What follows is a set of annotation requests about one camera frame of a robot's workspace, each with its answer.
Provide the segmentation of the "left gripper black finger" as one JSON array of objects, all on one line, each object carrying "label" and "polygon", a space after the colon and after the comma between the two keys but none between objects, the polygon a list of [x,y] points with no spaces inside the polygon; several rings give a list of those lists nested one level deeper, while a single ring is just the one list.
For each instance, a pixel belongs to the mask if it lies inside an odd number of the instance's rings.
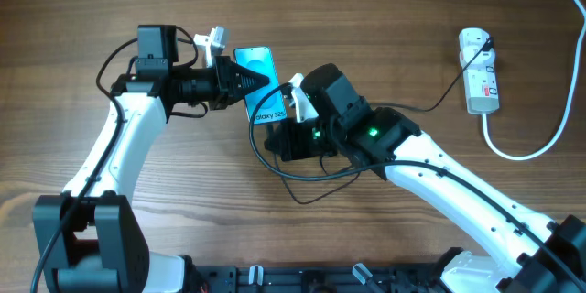
[{"label": "left gripper black finger", "polygon": [[267,86],[270,80],[264,74],[249,70],[232,61],[231,83],[234,91],[255,92]]},{"label": "left gripper black finger", "polygon": [[230,96],[230,103],[235,104],[244,101],[248,105],[256,105],[266,95],[265,86],[236,88]]}]

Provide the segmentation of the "teal screen Galaxy smartphone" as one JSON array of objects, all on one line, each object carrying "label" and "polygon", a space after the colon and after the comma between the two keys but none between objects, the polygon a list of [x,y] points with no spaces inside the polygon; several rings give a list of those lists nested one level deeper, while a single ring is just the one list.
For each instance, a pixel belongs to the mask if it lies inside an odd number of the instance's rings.
[{"label": "teal screen Galaxy smartphone", "polygon": [[[273,89],[279,86],[277,71],[273,61],[271,49],[267,46],[238,48],[235,49],[234,59],[237,64],[247,68],[250,71],[265,75],[269,79],[269,84],[256,92],[247,95],[244,98],[246,111],[249,118],[252,119],[252,113],[257,104]],[[268,97],[254,117],[256,125],[274,123],[287,117],[281,92],[275,92]]]}]

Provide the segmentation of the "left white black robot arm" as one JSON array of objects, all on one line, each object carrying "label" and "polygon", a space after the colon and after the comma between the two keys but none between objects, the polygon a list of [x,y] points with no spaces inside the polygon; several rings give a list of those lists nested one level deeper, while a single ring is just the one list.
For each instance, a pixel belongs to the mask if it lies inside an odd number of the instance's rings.
[{"label": "left white black robot arm", "polygon": [[131,207],[149,149],[176,105],[223,110],[269,83],[208,37],[141,25],[134,65],[105,91],[110,110],[81,169],[33,209],[40,258],[30,288],[51,292],[207,292],[185,255],[152,252]]}]

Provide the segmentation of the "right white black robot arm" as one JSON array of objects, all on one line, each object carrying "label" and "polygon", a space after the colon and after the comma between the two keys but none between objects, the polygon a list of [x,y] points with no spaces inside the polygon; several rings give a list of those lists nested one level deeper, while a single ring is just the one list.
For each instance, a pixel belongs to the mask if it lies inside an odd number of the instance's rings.
[{"label": "right white black robot arm", "polygon": [[582,292],[585,225],[521,205],[448,156],[395,109],[372,107],[334,65],[280,85],[296,114],[266,149],[284,160],[337,153],[417,195],[466,232],[483,255],[456,248],[439,264],[450,292]]}]

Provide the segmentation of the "white power strip socket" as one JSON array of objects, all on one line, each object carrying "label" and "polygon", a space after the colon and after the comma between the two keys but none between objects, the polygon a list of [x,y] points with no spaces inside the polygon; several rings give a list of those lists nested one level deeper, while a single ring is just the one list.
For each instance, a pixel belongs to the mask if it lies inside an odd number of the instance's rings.
[{"label": "white power strip socket", "polygon": [[468,27],[459,34],[459,44],[468,113],[481,115],[495,112],[500,103],[494,69],[494,39],[478,27]]}]

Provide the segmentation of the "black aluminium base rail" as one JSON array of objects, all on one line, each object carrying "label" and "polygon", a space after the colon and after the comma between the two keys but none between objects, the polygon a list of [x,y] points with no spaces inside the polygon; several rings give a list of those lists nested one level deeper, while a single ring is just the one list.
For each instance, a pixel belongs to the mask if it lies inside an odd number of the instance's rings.
[{"label": "black aluminium base rail", "polygon": [[264,267],[194,266],[186,270],[184,292],[447,292],[432,264]]}]

